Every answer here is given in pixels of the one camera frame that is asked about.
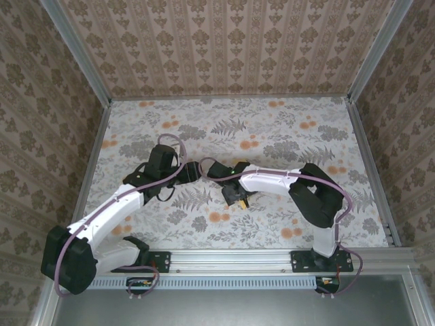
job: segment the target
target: white slotted panel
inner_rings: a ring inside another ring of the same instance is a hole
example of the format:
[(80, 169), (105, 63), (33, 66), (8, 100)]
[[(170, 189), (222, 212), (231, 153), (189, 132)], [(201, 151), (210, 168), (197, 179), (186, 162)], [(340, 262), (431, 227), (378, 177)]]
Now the white slotted panel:
[[(127, 276), (96, 277), (88, 289), (126, 289)], [(315, 289), (315, 276), (161, 276), (156, 289)]]

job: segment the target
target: wall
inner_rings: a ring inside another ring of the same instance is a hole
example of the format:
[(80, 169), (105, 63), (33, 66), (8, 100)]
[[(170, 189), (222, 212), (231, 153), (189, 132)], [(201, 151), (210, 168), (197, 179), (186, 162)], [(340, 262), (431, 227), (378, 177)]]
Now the wall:
[(0, 1), (0, 325), (25, 325), (46, 234), (71, 220), (102, 108), (38, 1)]
[(435, 1), (414, 1), (357, 106), (405, 246), (435, 298)]
[(60, 0), (111, 97), (347, 93), (393, 0)]

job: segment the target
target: floor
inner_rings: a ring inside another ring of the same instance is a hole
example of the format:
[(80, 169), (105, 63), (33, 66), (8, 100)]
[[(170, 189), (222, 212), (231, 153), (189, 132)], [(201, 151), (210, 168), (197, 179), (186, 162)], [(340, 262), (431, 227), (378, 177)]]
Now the floor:
[[(86, 212), (108, 198), (123, 178), (147, 161), (164, 132), (185, 141), (189, 158), (213, 156), (233, 166), (247, 160), (269, 168), (301, 168), (313, 162), (353, 198), (341, 222), (348, 247), (386, 247), (343, 98), (240, 98), (122, 101), (111, 116)], [(166, 144), (174, 145), (171, 139)], [(168, 189), (162, 191), (166, 198)], [(272, 249), (311, 247), (311, 226), (289, 198), (261, 193), (251, 207), (226, 206), (220, 188), (199, 180), (177, 187), (168, 202), (153, 199), (126, 218), (108, 240), (132, 234), (153, 249)]]
[(61, 299), (53, 325), (413, 326), (416, 322), (401, 276), (362, 276), (352, 290), (334, 299), (322, 299), (314, 290), (157, 290), (130, 300), (122, 290), (89, 290)]

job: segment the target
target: gray panel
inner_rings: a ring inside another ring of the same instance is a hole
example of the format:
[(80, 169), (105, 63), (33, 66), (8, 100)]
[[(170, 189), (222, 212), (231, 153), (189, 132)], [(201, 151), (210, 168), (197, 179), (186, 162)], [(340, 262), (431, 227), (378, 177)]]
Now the gray panel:
[(334, 299), (299, 290), (159, 290), (141, 300), (125, 291), (62, 299), (54, 325), (416, 325), (401, 276), (363, 276)]

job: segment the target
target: patterned wallpaper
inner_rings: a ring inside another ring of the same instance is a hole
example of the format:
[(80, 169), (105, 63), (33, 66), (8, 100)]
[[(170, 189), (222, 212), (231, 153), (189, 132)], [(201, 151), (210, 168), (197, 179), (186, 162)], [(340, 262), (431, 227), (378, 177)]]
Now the patterned wallpaper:
[(112, 98), (347, 93), (394, 0), (59, 0)]
[[(386, 247), (387, 241), (342, 98), (238, 98), (116, 101), (92, 180), (92, 212), (123, 178), (146, 162), (158, 135), (185, 142), (188, 157), (212, 156), (227, 166), (247, 160), (269, 168), (312, 162), (353, 198), (340, 239), (349, 247)], [(171, 139), (164, 139), (168, 145)], [(207, 169), (211, 165), (204, 163)], [(107, 238), (132, 234), (153, 249), (273, 249), (312, 247), (313, 229), (290, 196), (259, 193), (250, 208), (227, 206), (222, 188), (200, 179), (176, 187), (167, 202), (153, 198)], [(163, 189), (161, 198), (170, 194)]]
[(396, 225), (435, 299), (435, 1), (414, 1), (358, 99)]
[(0, 325), (26, 325), (46, 234), (67, 224), (102, 108), (38, 1), (0, 1)]

